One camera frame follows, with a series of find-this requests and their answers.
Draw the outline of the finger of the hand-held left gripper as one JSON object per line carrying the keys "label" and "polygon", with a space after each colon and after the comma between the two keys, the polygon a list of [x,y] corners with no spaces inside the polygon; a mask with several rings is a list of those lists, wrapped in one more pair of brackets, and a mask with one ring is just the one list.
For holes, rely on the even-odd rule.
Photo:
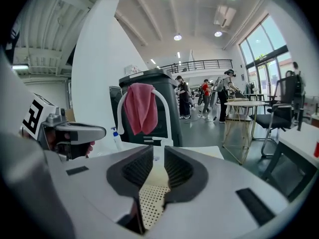
{"label": "finger of the hand-held left gripper", "polygon": [[71,144],[84,144],[100,140],[106,136],[104,127],[77,122],[64,122],[55,127],[56,132],[62,136],[69,135],[67,139]]}

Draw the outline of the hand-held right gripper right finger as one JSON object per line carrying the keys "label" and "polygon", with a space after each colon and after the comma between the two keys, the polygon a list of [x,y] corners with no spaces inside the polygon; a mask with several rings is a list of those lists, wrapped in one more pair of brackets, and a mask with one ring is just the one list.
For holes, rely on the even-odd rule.
{"label": "hand-held right gripper right finger", "polygon": [[208,171],[198,160],[199,154],[180,147],[164,147],[164,168],[170,188],[164,196],[164,209],[169,204],[190,202],[205,189]]}

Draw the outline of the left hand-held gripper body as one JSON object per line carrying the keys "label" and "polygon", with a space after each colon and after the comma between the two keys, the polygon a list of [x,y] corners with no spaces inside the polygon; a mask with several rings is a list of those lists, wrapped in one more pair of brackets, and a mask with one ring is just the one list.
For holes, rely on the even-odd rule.
{"label": "left hand-held gripper body", "polygon": [[71,132],[70,126],[72,123],[67,120],[65,109],[34,93],[22,122],[21,134],[27,133],[44,150],[56,152],[61,161],[86,158],[87,144],[76,145],[71,142],[71,137],[76,134]]}

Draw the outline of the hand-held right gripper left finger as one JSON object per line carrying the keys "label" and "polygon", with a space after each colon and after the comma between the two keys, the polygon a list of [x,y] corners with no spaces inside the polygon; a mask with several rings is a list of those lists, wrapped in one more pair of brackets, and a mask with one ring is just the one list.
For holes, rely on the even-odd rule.
{"label": "hand-held right gripper left finger", "polygon": [[139,198],[139,191],[148,178],[154,159],[151,145],[115,153],[119,160],[112,164],[106,173],[108,183],[118,195],[133,199],[129,214],[119,219],[118,224],[143,235],[146,232]]}

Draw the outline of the person's left hand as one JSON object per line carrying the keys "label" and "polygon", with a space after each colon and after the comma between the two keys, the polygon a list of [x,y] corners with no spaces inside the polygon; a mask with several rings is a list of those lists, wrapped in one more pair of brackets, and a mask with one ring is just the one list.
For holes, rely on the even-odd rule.
{"label": "person's left hand", "polygon": [[92,141],[92,142],[89,143],[89,146],[88,146],[87,151],[86,151],[86,153],[85,153],[85,157],[86,157],[86,158],[88,158],[90,152],[93,151],[93,146],[94,146],[94,145],[95,145],[95,141]]}

